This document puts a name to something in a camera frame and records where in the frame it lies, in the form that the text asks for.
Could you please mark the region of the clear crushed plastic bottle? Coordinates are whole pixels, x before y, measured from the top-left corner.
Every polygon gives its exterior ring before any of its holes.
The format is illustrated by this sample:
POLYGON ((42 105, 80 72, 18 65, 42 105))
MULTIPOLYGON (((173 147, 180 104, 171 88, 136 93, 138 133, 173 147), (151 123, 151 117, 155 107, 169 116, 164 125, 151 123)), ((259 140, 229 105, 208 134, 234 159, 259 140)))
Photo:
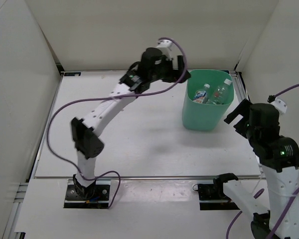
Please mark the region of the clear crushed plastic bottle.
POLYGON ((232 85, 232 81, 229 79, 225 79, 223 84, 218 86, 214 91, 212 96, 207 101, 209 105, 222 105, 225 103, 226 99, 229 95, 230 86, 232 85))

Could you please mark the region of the blue-label clear bottle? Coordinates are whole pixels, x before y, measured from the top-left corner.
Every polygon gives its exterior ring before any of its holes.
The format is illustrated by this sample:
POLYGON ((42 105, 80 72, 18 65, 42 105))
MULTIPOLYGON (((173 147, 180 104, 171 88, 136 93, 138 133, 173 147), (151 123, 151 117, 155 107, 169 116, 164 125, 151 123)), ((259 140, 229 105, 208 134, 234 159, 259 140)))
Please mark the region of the blue-label clear bottle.
POLYGON ((201 88, 195 92, 195 95, 194 95, 192 101, 199 103, 199 104, 206 104, 209 99, 209 92, 210 92, 210 85, 205 84, 203 86, 203 88, 201 88))

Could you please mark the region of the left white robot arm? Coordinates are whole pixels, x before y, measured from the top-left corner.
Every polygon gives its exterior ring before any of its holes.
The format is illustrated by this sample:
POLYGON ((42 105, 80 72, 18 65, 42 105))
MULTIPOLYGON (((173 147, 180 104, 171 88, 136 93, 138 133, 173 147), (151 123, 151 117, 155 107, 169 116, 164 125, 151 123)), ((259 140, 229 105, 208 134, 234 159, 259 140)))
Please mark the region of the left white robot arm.
POLYGON ((151 83, 161 80, 167 83, 182 83, 190 78, 185 69, 184 57, 177 57, 178 68, 173 68, 173 59, 167 48, 150 47, 142 54, 139 62, 133 63, 120 78, 108 100, 100 104, 82 119, 71 121, 72 138, 78 157, 78 171, 73 176, 76 193, 84 200, 95 195, 94 178, 96 157, 104 149, 100 140, 105 127, 128 104, 147 91, 151 83))

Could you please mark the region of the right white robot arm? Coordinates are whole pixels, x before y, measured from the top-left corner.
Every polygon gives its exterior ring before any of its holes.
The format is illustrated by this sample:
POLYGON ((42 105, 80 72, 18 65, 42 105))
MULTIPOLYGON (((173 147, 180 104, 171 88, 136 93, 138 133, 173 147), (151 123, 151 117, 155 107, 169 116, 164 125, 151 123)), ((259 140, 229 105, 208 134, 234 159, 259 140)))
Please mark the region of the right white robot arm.
POLYGON ((248 216, 256 239, 299 239, 299 146, 280 135, 280 112, 284 104, 253 104, 244 99, 226 118, 230 124, 238 115, 235 131, 246 138, 259 158, 267 182, 269 208, 258 201, 233 173, 213 180, 214 194, 229 198, 248 216))

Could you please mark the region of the green plastic bin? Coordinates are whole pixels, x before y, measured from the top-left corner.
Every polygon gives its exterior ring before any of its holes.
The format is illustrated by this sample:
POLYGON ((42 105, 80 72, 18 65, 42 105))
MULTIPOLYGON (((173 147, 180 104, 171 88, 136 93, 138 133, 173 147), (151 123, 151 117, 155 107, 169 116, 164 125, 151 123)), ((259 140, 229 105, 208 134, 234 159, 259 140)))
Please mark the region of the green plastic bin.
POLYGON ((229 95, 222 105, 199 104, 193 102, 195 92, 205 84, 210 85, 209 98, 225 79, 232 81, 227 71, 219 70, 193 70, 191 78, 187 80, 186 92, 182 108, 182 123, 186 129, 198 131, 211 131, 216 128, 219 121, 234 101, 233 82, 230 86, 229 95))

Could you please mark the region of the aluminium frame rail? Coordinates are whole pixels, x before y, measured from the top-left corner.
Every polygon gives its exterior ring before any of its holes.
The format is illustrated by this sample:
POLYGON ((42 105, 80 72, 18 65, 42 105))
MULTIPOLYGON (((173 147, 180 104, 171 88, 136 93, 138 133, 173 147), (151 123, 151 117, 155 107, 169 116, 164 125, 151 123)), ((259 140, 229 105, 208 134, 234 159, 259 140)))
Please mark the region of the aluminium frame rail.
MULTIPOLYGON (((241 102, 244 99, 247 99, 248 101, 250 101, 248 93, 247 93, 246 89, 244 88, 241 73, 237 72, 235 70, 230 70, 229 74, 232 77, 234 90, 235 90, 235 94, 237 96, 238 101, 241 102)), ((260 171, 259 178, 265 178, 264 172, 263 172, 263 169, 262 169, 262 164, 260 163, 260 160, 257 156, 255 156, 255 158, 257 160, 258 168, 259 168, 259 171, 260 171)))

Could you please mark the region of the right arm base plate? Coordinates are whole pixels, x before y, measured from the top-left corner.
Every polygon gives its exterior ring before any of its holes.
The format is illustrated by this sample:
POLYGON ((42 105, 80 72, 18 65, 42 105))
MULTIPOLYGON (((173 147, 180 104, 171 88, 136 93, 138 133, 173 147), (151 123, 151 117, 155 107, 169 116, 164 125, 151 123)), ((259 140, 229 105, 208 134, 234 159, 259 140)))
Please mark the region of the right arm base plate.
POLYGON ((227 196, 217 192, 211 181, 198 181, 192 186, 198 193, 199 209, 201 211, 231 211, 239 210, 238 206, 227 196))

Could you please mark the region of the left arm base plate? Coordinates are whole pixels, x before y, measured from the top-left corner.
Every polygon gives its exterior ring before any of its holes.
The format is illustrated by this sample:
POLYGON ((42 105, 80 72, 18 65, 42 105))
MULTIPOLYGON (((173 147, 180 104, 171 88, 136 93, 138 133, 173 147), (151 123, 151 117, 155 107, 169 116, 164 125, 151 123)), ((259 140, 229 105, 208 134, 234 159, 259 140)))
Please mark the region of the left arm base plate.
POLYGON ((63 208, 66 209, 107 209, 109 206, 111 181, 96 181, 94 188, 81 197, 77 194, 72 180, 67 183, 63 208))

